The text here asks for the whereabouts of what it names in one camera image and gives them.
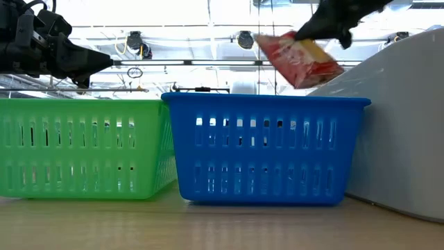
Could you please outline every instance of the ceiling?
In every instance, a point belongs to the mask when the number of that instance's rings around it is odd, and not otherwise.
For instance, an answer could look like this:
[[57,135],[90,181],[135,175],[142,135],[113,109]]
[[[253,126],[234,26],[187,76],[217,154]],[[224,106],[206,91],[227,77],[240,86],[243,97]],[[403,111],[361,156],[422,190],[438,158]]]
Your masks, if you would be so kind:
[[[58,0],[57,13],[72,26],[72,42],[108,53],[115,60],[134,60],[137,56],[124,50],[125,37],[131,31],[141,31],[144,42],[153,52],[153,60],[266,60],[254,46],[244,50],[237,45],[240,31],[281,35],[299,29],[316,11],[316,0],[264,1],[258,8],[257,0]],[[347,65],[367,59],[383,48],[388,36],[398,31],[411,35],[423,32],[433,25],[444,25],[444,10],[412,0],[395,0],[380,14],[365,17],[352,30],[353,46],[343,50],[336,41],[320,41],[338,61]],[[128,77],[133,66],[105,69],[91,78],[93,88],[136,88],[149,92],[94,92],[94,98],[158,99],[177,86],[229,88],[233,83],[259,83],[261,94],[305,95],[306,90],[293,90],[272,67],[258,66],[143,66],[141,78]],[[41,76],[48,85],[51,79]],[[68,80],[56,82],[58,88],[72,88]]]

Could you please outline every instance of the chip bag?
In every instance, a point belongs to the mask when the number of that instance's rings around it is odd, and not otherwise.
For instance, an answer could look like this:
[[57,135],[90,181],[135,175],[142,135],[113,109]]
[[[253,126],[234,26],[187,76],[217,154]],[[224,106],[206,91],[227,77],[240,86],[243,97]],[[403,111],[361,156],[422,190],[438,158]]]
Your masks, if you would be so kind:
[[324,84],[344,69],[311,40],[295,41],[295,31],[281,37],[258,35],[256,42],[270,63],[296,89]]

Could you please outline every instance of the table surface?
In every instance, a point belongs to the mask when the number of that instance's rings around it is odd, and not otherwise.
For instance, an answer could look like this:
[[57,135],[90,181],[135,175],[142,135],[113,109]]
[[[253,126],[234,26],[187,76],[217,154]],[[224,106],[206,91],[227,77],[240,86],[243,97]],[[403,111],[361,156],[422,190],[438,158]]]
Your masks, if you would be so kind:
[[444,226],[345,198],[337,207],[0,198],[0,249],[442,249]]

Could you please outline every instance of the plastic basket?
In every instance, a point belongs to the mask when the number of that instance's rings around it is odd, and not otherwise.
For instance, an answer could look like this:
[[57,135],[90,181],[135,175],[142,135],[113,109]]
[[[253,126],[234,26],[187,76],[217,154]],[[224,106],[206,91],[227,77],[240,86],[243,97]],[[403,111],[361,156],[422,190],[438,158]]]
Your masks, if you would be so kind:
[[168,93],[183,198],[336,204],[368,99]]
[[0,196],[146,199],[175,179],[162,101],[0,99]]

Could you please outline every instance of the black mechanical arm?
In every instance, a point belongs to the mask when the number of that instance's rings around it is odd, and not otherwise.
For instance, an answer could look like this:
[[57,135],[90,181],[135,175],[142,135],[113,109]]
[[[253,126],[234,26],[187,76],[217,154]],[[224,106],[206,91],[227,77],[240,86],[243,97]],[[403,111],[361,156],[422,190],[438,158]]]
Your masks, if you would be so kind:
[[311,19],[296,33],[295,40],[338,39],[344,49],[352,44],[351,28],[362,17],[383,11],[392,0],[320,0]]
[[[37,16],[31,10],[44,5]],[[41,0],[0,0],[0,74],[52,75],[88,88],[89,77],[113,65],[109,55],[73,44],[72,27]]]

